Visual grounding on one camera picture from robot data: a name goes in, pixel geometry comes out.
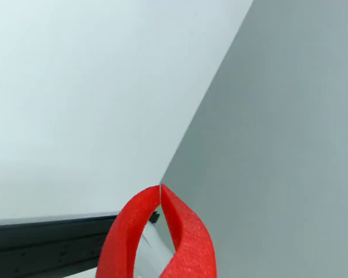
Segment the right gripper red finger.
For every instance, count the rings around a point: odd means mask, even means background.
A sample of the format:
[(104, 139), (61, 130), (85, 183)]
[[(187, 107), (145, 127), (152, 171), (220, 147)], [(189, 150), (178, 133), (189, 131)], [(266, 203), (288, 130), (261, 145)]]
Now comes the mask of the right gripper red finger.
[(215, 249), (199, 216), (164, 184), (161, 207), (175, 247), (161, 277), (216, 277)]
[(133, 277), (137, 247), (149, 218), (160, 205), (160, 187), (136, 194), (114, 220), (99, 257), (96, 277)]

